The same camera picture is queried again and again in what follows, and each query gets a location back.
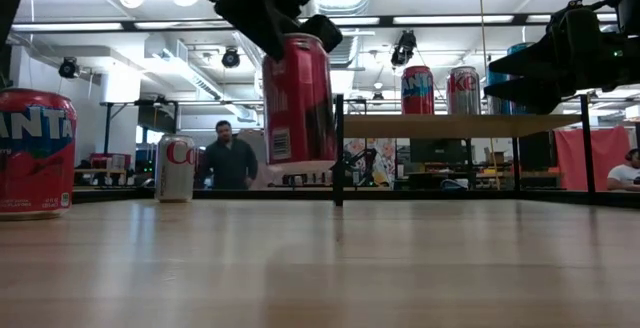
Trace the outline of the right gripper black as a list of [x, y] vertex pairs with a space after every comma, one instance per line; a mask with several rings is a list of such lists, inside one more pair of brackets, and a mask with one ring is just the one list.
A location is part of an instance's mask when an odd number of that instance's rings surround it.
[[[605, 5], [615, 8], [615, 31], [601, 30], [596, 10]], [[571, 0], [552, 16], [540, 41], [493, 61], [489, 69], [515, 77], [488, 85], [486, 95], [537, 115], [550, 114], [573, 91], [640, 84], [640, 0]]]

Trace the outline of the silver Diet Coke can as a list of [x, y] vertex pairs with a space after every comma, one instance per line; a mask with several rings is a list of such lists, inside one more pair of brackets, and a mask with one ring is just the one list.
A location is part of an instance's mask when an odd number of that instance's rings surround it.
[[191, 137], [164, 134], [157, 147], [155, 199], [188, 202], [193, 197], [196, 152]]
[[446, 99], [450, 115], [480, 115], [480, 77], [472, 66], [453, 68], [447, 78]]

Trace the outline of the red Coca-Cola can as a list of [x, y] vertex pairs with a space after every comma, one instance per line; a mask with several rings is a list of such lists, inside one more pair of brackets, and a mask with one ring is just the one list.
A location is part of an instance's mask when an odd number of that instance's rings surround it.
[[284, 57], [263, 60], [268, 164], [285, 174], [320, 173], [336, 160], [329, 57], [319, 38], [285, 36]]

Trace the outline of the red blue Fanta can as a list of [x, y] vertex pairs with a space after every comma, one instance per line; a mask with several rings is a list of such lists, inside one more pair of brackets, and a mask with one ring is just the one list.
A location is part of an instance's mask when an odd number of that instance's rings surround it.
[[401, 76], [403, 114], [435, 114], [434, 81], [428, 66], [411, 66]]
[[65, 96], [0, 91], [0, 220], [56, 218], [71, 208], [76, 120]]

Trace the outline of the black spotlight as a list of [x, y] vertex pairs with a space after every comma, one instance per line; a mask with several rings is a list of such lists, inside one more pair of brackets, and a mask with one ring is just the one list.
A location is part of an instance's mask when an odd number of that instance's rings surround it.
[[80, 68], [76, 57], [64, 57], [59, 66], [58, 74], [61, 78], [75, 79], [80, 75]]
[[391, 64], [393, 67], [405, 66], [413, 57], [417, 47], [416, 36], [413, 30], [403, 30], [398, 42], [395, 44]]
[[221, 63], [225, 68], [233, 69], [239, 66], [240, 64], [240, 55], [238, 53], [238, 48], [229, 46], [226, 48]]

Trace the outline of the black partition panel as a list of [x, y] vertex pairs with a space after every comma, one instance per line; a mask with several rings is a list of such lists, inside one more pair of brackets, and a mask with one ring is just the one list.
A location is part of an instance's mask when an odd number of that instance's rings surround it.
[[552, 133], [543, 131], [519, 139], [520, 165], [524, 171], [547, 171], [555, 165]]

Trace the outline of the orange red fabric screen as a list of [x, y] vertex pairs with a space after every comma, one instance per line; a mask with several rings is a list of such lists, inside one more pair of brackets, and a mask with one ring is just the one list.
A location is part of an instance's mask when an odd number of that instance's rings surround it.
[[[569, 191], [586, 191], [587, 175], [585, 150], [581, 129], [554, 132], [557, 162], [563, 175], [562, 186]], [[611, 169], [624, 162], [631, 149], [629, 135], [622, 127], [591, 131], [595, 189], [606, 191], [607, 176]]]

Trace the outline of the white fabric screen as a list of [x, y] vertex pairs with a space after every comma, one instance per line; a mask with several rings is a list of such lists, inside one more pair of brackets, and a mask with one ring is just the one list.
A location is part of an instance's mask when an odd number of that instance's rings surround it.
[[255, 153], [256, 160], [258, 162], [258, 172], [251, 185], [251, 190], [261, 190], [268, 185], [268, 182], [266, 181], [267, 154], [264, 132], [262, 130], [241, 129], [237, 137], [248, 143]]

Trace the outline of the black computer monitor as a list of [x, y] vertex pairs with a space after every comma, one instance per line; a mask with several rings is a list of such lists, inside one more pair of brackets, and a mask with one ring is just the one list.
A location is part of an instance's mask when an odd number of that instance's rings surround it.
[[410, 159], [413, 163], [465, 163], [467, 147], [458, 139], [411, 139]]

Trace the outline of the person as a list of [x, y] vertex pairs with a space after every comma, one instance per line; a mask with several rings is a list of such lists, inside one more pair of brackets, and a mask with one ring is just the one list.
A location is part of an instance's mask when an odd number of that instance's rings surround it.
[[630, 150], [625, 155], [625, 163], [610, 170], [607, 190], [640, 192], [640, 149]]
[[258, 161], [252, 147], [235, 138], [226, 120], [216, 124], [216, 140], [204, 151], [195, 186], [202, 188], [212, 176], [212, 188], [217, 190], [248, 190], [258, 173]]

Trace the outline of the black standing desk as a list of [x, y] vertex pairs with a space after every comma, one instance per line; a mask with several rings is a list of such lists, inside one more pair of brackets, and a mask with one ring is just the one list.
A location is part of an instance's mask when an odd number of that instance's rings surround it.
[[407, 167], [405, 177], [410, 190], [438, 190], [445, 180], [470, 188], [476, 181], [476, 172], [463, 164], [423, 163]]

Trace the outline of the black LED light bar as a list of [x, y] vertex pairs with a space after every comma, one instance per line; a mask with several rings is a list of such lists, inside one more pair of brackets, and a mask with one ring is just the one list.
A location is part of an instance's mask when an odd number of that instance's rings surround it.
[[[497, 27], [544, 26], [550, 19], [550, 13], [330, 17], [331, 22], [341, 29], [478, 27], [482, 24]], [[19, 22], [11, 26], [12, 32], [27, 34], [229, 30], [233, 27], [222, 19]]]

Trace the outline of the floral pattern poster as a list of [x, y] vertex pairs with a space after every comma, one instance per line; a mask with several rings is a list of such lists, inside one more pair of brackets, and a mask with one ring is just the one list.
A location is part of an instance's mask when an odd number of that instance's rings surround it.
[[391, 188], [396, 178], [396, 144], [391, 138], [348, 138], [345, 177], [353, 186]]

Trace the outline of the small wooden desk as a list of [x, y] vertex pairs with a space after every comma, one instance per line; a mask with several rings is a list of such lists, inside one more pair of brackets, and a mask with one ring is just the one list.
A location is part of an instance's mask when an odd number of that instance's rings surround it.
[[128, 183], [126, 170], [109, 169], [75, 169], [75, 186], [111, 187], [126, 186]]

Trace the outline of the silver flexible air duct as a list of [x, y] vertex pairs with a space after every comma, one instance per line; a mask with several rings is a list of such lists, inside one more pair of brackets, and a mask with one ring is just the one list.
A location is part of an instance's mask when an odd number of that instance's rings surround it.
[[357, 57], [358, 49], [359, 38], [357, 36], [344, 36], [342, 42], [329, 53], [331, 68], [349, 68]]

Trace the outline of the wooden shelf with black frame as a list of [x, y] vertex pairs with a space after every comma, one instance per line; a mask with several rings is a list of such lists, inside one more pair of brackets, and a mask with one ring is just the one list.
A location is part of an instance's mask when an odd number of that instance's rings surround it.
[[519, 139], [537, 132], [579, 122], [582, 125], [585, 173], [587, 178], [586, 199], [588, 204], [597, 201], [595, 185], [591, 128], [589, 121], [590, 97], [580, 94], [579, 115], [357, 115], [344, 113], [345, 99], [342, 94], [335, 98], [337, 157], [334, 165], [332, 200], [342, 207], [344, 195], [344, 139], [355, 138], [414, 138], [414, 139], [464, 139], [509, 138], [512, 140], [514, 165], [514, 197], [520, 199]]

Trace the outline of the black aluminium table frame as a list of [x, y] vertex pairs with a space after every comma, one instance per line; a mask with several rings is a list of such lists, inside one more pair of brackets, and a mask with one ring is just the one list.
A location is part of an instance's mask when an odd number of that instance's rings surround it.
[[[107, 189], [77, 191], [72, 194], [74, 204], [96, 203], [120, 200], [152, 199], [154, 192], [149, 189]], [[334, 193], [329, 190], [257, 190], [219, 191], [196, 190], [194, 199], [199, 200], [320, 200], [333, 201]], [[363, 201], [426, 201], [426, 200], [529, 200], [563, 204], [593, 205], [640, 210], [640, 193], [596, 192], [589, 194], [579, 191], [393, 191], [393, 190], [345, 190], [341, 200]]]

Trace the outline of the black metal rig frame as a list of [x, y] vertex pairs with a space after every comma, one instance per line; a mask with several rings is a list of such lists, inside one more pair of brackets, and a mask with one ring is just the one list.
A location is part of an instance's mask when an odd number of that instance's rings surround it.
[[242, 120], [249, 120], [249, 116], [246, 113], [241, 112], [241, 108], [248, 110], [250, 107], [256, 109], [259, 106], [263, 106], [264, 102], [256, 99], [240, 99], [240, 100], [167, 100], [166, 98], [156, 98], [156, 99], [138, 99], [132, 102], [101, 102], [101, 106], [106, 108], [106, 119], [105, 119], [105, 135], [104, 135], [104, 148], [103, 152], [107, 153], [109, 150], [109, 142], [110, 142], [110, 129], [111, 129], [111, 121], [115, 118], [124, 108], [128, 106], [151, 106], [154, 108], [159, 108], [160, 106], [173, 106], [174, 112], [174, 123], [171, 131], [173, 133], [177, 133], [181, 130], [180, 128], [180, 116], [181, 109], [184, 106], [193, 106], [193, 107], [217, 107], [221, 106], [227, 109], [228, 111], [234, 113], [237, 117]]

